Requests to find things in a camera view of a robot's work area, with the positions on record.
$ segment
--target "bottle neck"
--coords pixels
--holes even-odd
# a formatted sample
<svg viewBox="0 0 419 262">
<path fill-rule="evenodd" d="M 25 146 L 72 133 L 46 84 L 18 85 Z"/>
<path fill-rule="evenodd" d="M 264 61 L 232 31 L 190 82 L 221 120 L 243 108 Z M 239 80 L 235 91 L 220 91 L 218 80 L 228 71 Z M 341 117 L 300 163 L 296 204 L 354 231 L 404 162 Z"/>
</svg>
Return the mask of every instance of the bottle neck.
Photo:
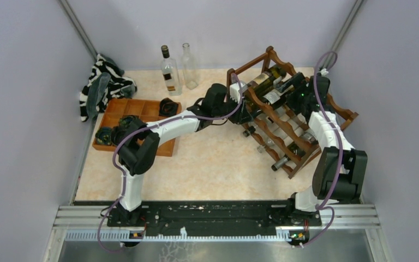
<svg viewBox="0 0 419 262">
<path fill-rule="evenodd" d="M 182 48 L 184 49 L 184 55 L 190 55 L 190 45 L 185 43 L 182 45 Z"/>
</svg>

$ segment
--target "empty bottle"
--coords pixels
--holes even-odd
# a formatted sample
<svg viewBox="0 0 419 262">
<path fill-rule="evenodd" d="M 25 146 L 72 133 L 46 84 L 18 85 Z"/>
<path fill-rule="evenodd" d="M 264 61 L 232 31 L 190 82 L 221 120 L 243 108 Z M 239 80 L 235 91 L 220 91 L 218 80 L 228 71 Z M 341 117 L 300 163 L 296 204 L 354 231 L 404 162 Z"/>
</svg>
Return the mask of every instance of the empty bottle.
<svg viewBox="0 0 419 262">
<path fill-rule="evenodd" d="M 190 53 L 190 45 L 188 43 L 184 43 L 182 48 L 184 48 L 184 55 L 182 55 L 182 66 L 184 67 L 185 86 L 192 90 L 198 86 L 199 82 L 196 59 Z"/>
</svg>

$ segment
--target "metal floor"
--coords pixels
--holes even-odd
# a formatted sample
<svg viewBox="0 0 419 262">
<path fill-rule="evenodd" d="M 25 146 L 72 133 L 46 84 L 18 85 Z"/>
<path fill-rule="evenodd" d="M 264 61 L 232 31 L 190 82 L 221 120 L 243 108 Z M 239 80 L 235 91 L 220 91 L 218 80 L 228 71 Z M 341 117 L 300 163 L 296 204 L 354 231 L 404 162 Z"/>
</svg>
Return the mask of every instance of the metal floor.
<svg viewBox="0 0 419 262">
<path fill-rule="evenodd" d="M 119 247 L 119 244 L 112 242 L 105 245 L 112 249 Z M 111 254 L 94 241 L 65 241 L 59 261 L 367 262 L 373 259 L 366 232 L 359 229 L 329 230 L 305 249 L 292 249 L 289 244 L 281 242 L 144 242 L 125 252 Z"/>
</svg>

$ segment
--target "beige tabletop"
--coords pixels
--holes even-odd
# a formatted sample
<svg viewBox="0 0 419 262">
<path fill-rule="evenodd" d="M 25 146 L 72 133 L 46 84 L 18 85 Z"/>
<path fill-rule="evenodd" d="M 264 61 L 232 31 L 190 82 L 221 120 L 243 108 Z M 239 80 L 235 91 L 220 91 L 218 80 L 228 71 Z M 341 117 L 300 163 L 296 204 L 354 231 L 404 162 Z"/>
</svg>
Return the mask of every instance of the beige tabletop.
<svg viewBox="0 0 419 262">
<path fill-rule="evenodd" d="M 310 76 L 312 68 L 296 68 Z M 227 69 L 201 69 L 200 85 L 181 96 L 170 97 L 181 102 L 183 110 L 204 97 L 213 83 L 226 83 Z M 248 69 L 240 75 L 248 82 L 260 69 Z M 136 99 L 162 100 L 168 97 L 163 76 L 158 70 L 129 71 L 138 86 Z M 94 132 L 97 131 L 99 115 Z M 286 199 L 311 185 L 319 158 L 300 170 L 293 179 L 283 171 L 272 171 L 274 160 L 259 153 L 253 138 L 244 138 L 241 126 L 230 121 L 223 126 L 210 126 L 176 139 L 172 157 L 156 157 L 144 177 L 144 200 L 266 200 Z M 76 193 L 76 201 L 115 200 L 120 193 L 121 173 L 111 162 L 112 152 L 97 151 L 92 146 Z"/>
</svg>

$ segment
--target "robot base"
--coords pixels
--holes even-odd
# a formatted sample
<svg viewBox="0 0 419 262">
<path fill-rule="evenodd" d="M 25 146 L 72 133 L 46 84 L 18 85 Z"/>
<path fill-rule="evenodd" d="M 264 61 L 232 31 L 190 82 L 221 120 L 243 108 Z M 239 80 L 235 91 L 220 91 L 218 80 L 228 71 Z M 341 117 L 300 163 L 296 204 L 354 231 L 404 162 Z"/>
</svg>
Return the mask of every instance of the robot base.
<svg viewBox="0 0 419 262">
<path fill-rule="evenodd" d="M 321 226 L 318 212 L 295 209 L 295 200 L 277 201 L 144 201 L 128 212 L 117 206 L 109 215 L 109 227 L 142 227 L 147 236 L 275 235 L 279 226 Z"/>
</svg>

